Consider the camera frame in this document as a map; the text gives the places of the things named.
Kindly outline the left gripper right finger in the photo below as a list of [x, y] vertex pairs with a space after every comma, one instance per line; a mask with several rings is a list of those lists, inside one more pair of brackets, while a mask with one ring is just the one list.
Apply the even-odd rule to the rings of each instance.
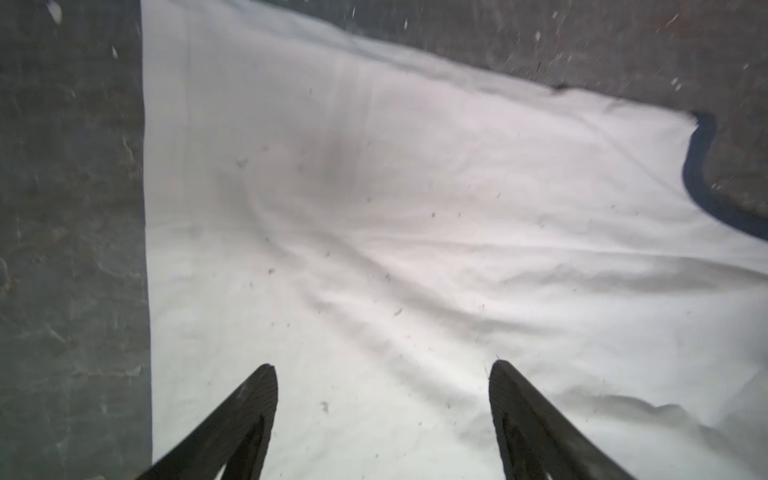
[[506, 360], [492, 365], [489, 401], [507, 479], [633, 479]]

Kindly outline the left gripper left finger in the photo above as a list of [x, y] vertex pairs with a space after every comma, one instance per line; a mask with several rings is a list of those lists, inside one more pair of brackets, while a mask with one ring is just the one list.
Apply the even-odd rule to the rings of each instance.
[[257, 480], [278, 403], [275, 368], [259, 366], [205, 420], [140, 477]]

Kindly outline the white tank top navy trim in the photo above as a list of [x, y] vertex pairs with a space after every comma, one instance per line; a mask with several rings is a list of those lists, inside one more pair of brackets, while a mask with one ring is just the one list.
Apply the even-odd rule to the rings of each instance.
[[712, 123], [253, 1], [145, 1], [153, 454], [274, 365], [270, 479], [499, 479], [514, 364], [639, 479], [767, 475], [767, 244]]

